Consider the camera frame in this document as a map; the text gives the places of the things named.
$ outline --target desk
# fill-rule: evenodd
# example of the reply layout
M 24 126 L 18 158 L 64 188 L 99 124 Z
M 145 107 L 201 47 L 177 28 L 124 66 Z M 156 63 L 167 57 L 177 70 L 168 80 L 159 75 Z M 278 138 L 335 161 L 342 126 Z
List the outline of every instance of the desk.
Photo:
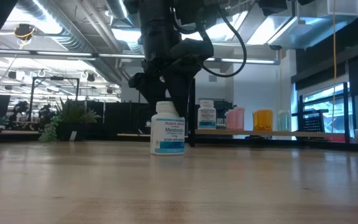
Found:
M 0 223 L 358 223 L 358 153 L 0 144 Z

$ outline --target yellow cable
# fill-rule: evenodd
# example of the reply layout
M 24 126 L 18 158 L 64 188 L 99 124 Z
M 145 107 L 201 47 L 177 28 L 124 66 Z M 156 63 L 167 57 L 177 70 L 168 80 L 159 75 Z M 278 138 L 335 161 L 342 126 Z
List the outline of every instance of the yellow cable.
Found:
M 280 110 L 283 110 L 283 49 L 280 50 Z
M 334 24 L 334 94 L 333 94 L 333 118 L 332 118 L 332 127 L 331 128 L 331 133 L 334 132 L 334 112 L 335 112 L 335 86 L 336 86 L 336 18 L 335 18 L 335 10 L 336 10 L 336 0 L 334 0 L 334 9 L 333 9 L 333 24 Z

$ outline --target ceiling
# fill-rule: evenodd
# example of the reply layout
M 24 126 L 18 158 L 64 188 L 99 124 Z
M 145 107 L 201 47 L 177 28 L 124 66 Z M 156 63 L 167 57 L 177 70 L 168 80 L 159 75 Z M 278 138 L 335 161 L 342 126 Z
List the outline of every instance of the ceiling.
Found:
M 130 43 L 136 44 L 136 42 L 132 39 L 136 40 L 137 37 L 140 36 L 140 32 L 136 26 L 134 29 L 131 28 L 130 32 L 128 32 L 127 23 L 122 21 L 113 20 L 114 22 L 111 24 L 111 18 L 108 16 L 109 11 L 106 5 L 106 0 L 49 1 L 58 9 L 60 18 L 64 18 L 64 20 L 67 20 L 67 23 L 70 24 L 69 29 L 78 30 L 78 34 L 84 38 L 86 44 L 90 46 L 90 49 L 92 49 L 93 52 L 117 53 L 117 49 L 119 49 L 122 53 L 132 53 L 131 50 L 133 50 L 133 48 L 130 47 Z M 255 3 L 254 0 L 232 0 L 222 2 L 228 2 L 226 6 L 231 7 L 229 10 L 229 19 L 231 20 L 232 25 L 239 30 L 244 42 L 247 42 L 249 45 L 247 46 L 248 58 L 264 60 L 277 59 L 276 51 L 270 49 L 270 47 L 265 43 L 272 39 L 273 35 L 277 34 L 277 32 L 291 19 L 293 16 L 293 13 L 291 12 L 295 10 L 293 9 L 293 5 L 288 2 L 288 9 L 286 11 L 267 17 L 264 16 L 262 9 L 257 3 Z M 309 8 L 303 8 L 301 12 L 298 10 L 297 14 L 300 15 L 300 18 L 302 18 L 302 16 L 307 18 L 314 16 L 314 6 L 311 7 L 310 4 L 308 7 Z M 134 24 L 138 24 L 136 15 L 132 15 L 130 18 L 134 21 Z M 264 27 L 262 24 L 269 23 L 269 20 L 271 21 L 270 25 L 272 26 L 269 27 L 269 30 L 263 30 Z M 214 56 L 241 58 L 242 50 L 239 46 L 238 40 L 236 38 L 232 38 L 233 34 L 227 30 L 227 27 L 224 24 L 219 24 L 220 22 L 222 21 L 218 21 L 218 25 L 216 25 L 216 27 L 212 27 L 208 30 L 208 34 L 212 37 L 214 42 Z M 24 50 L 48 50 L 56 52 L 67 51 L 67 48 L 59 42 L 59 40 L 62 39 L 61 34 L 58 34 L 59 30 L 54 33 L 53 24 L 34 21 L 32 16 L 23 13 L 23 11 L 18 9 L 13 10 L 11 16 L 8 18 L 7 22 L 0 31 L 0 49 L 19 49 L 19 47 L 23 45 L 23 41 L 16 38 L 13 34 L 13 30 L 18 27 L 19 24 L 23 23 L 31 24 L 36 28 L 31 40 L 26 42 L 23 46 Z M 108 27 L 109 31 L 108 39 L 106 39 L 106 35 L 103 32 L 103 29 L 106 27 Z M 288 30 L 289 34 L 285 40 L 293 38 L 293 33 L 291 32 L 292 28 Z M 291 48 L 291 43 L 287 43 L 286 45 L 287 48 Z M 12 57 L 0 57 L 0 79 L 5 74 L 3 69 L 7 69 L 13 60 L 14 59 Z M 106 72 L 105 70 L 101 72 L 98 67 L 93 66 L 94 64 L 92 62 L 85 60 L 81 61 L 78 60 L 78 58 L 66 58 L 66 60 L 61 60 L 60 58 L 17 58 L 14 60 L 11 70 L 20 71 L 19 73 L 23 73 L 25 78 L 23 80 L 3 78 L 1 83 L 17 84 L 18 86 L 12 87 L 11 93 L 29 93 L 29 87 L 27 87 L 27 85 L 31 84 L 31 76 L 38 75 L 38 73 L 42 70 L 45 72 L 46 77 L 60 74 L 67 78 L 80 78 L 80 86 L 82 86 L 80 96 L 83 98 L 90 95 L 99 95 L 100 100 L 117 101 L 120 99 L 121 94 L 118 86 L 121 85 L 122 80 L 128 78 L 126 75 L 127 73 L 129 76 L 132 76 L 134 73 L 131 73 L 131 71 L 141 69 L 140 60 L 103 59 L 103 63 L 107 64 L 107 67 L 111 72 Z M 221 69 L 221 72 L 225 72 L 228 68 L 225 63 L 208 62 L 206 63 L 206 66 L 209 68 L 219 68 Z M 86 81 L 87 73 L 95 74 L 94 82 Z M 48 84 L 58 86 L 72 85 L 69 81 L 61 83 L 49 82 Z M 107 86 L 114 87 L 114 93 L 112 95 L 108 95 L 106 93 Z M 41 88 L 39 88 L 39 90 L 36 90 L 36 93 L 44 94 L 45 91 L 50 93 L 50 91 L 46 90 L 46 86 L 40 87 Z M 7 92 L 3 85 L 0 86 L 0 92 Z M 74 93 L 74 89 L 60 87 L 59 92 L 61 94 L 70 95 Z

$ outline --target shelf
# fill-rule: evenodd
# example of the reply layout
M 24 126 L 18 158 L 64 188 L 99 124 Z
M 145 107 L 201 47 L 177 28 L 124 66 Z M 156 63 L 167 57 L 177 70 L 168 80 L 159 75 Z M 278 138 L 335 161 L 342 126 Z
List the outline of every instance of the shelf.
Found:
M 312 132 L 288 132 L 288 131 L 241 131 L 241 130 L 207 130 L 196 129 L 196 134 L 217 135 L 253 135 L 253 136 L 296 136 L 313 138 L 345 138 L 341 133 L 312 133 Z

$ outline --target supplement bottle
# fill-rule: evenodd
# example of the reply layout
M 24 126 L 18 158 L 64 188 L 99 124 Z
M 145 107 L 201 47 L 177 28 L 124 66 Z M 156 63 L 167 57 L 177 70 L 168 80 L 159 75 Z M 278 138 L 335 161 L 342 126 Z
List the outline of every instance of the supplement bottle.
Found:
M 214 101 L 201 100 L 198 109 L 198 129 L 216 129 L 216 109 Z
M 180 118 L 171 101 L 160 101 L 152 116 L 150 153 L 181 155 L 185 153 L 185 119 Z

